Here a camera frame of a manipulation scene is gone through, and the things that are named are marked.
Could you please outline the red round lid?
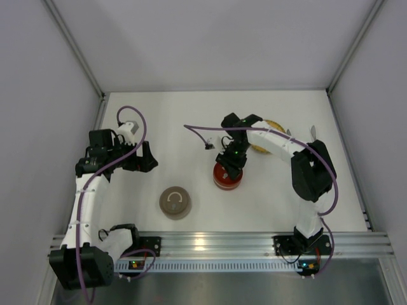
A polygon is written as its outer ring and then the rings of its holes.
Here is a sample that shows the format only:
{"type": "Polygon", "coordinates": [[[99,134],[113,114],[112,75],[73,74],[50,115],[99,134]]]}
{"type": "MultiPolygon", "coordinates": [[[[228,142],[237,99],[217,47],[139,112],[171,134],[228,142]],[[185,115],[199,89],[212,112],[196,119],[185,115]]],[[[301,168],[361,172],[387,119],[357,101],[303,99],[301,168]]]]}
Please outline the red round lid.
{"type": "Polygon", "coordinates": [[[224,167],[220,163],[216,163],[213,169],[213,176],[217,178],[217,180],[230,183],[231,181],[241,180],[243,177],[243,171],[241,171],[235,178],[231,178],[231,175],[224,169],[224,167]]]}

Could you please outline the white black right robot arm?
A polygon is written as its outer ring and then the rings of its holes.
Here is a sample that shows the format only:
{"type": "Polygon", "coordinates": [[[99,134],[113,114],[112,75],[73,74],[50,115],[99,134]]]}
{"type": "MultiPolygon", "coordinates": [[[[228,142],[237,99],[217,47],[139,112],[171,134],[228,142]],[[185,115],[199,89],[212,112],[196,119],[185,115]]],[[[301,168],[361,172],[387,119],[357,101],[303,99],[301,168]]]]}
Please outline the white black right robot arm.
{"type": "Polygon", "coordinates": [[[231,113],[224,117],[221,128],[229,141],[220,143],[213,169],[216,185],[233,189],[240,184],[247,152],[253,146],[280,159],[289,170],[291,186],[300,200],[300,215],[294,225],[291,243],[299,253],[314,248],[324,231],[321,218],[336,206],[332,204],[326,212],[321,212],[317,202],[330,191],[338,201],[337,174],[325,143],[297,140],[255,114],[240,118],[231,113]]]}

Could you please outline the beige round lid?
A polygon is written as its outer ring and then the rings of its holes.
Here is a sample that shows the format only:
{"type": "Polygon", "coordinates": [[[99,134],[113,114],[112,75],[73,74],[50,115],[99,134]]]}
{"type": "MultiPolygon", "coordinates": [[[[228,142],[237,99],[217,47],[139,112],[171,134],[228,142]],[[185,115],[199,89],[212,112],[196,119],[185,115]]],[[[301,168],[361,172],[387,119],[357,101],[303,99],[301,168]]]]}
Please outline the beige round lid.
{"type": "Polygon", "coordinates": [[[169,187],[160,195],[159,206],[172,204],[191,205],[189,193],[182,187],[169,187]]]}

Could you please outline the steel serving tongs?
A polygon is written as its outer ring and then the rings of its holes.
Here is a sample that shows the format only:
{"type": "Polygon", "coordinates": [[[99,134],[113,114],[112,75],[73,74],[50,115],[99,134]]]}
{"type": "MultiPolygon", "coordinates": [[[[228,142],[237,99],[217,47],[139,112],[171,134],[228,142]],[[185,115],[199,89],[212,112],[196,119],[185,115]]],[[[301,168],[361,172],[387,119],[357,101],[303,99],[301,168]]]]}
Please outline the steel serving tongs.
{"type": "MultiPolygon", "coordinates": [[[[316,130],[315,125],[312,125],[312,126],[309,128],[309,133],[310,133],[311,142],[314,142],[315,140],[317,140],[317,130],[316,130]]],[[[289,128],[286,130],[286,134],[287,134],[288,136],[290,136],[290,137],[293,137],[293,135],[292,135],[292,133],[291,133],[291,131],[290,131],[289,128]]]]}

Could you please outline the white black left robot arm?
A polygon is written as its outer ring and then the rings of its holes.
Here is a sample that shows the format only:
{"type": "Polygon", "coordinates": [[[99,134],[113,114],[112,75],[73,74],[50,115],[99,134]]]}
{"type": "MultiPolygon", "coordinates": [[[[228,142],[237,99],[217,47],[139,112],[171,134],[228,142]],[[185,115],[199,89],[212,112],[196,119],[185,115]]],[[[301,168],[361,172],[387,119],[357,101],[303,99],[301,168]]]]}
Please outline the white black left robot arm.
{"type": "Polygon", "coordinates": [[[126,253],[141,248],[135,224],[116,224],[100,238],[102,204],[117,168],[148,173],[158,166],[149,143],[136,142],[134,123],[117,130],[92,130],[85,156],[75,166],[76,194],[71,219],[49,263],[66,290],[105,287],[112,283],[114,265],[126,253]]]}

